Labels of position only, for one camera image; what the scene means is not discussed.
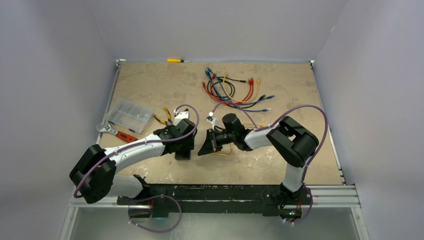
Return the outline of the black network switch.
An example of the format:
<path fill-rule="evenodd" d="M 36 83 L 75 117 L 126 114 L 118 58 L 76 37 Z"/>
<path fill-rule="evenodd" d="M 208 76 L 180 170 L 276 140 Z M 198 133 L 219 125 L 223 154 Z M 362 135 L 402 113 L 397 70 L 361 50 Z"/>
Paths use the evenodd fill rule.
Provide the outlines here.
<path fill-rule="evenodd" d="M 191 159 L 191 149 L 180 149 L 174 153 L 174 158 L 177 161 L 187 161 Z"/>

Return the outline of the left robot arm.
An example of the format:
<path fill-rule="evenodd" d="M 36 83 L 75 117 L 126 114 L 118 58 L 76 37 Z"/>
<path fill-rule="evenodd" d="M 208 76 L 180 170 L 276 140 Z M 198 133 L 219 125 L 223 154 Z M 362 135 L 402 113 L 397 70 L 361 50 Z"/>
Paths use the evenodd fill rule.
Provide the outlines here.
<path fill-rule="evenodd" d="M 188 153 L 194 149 L 197 125 L 187 118 L 177 125 L 155 130 L 145 138 L 117 147 L 91 145 L 69 173 L 76 189 L 75 198 L 93 204 L 106 197 L 115 175 L 127 167 L 150 158 L 172 153 Z"/>

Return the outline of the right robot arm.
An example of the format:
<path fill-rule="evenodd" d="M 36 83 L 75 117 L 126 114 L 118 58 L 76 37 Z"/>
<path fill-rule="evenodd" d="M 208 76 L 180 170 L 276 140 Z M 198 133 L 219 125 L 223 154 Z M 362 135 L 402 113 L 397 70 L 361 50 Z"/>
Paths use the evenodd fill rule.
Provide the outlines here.
<path fill-rule="evenodd" d="M 206 131 L 205 142 L 198 155 L 217 153 L 227 144 L 234 144 L 245 152 L 273 146 L 286 161 L 280 196 L 288 204 L 298 200 L 307 161 L 319 146 L 317 137 L 290 116 L 261 131 L 246 128 L 234 113 L 226 114 L 222 122 L 224 129 L 210 128 Z"/>

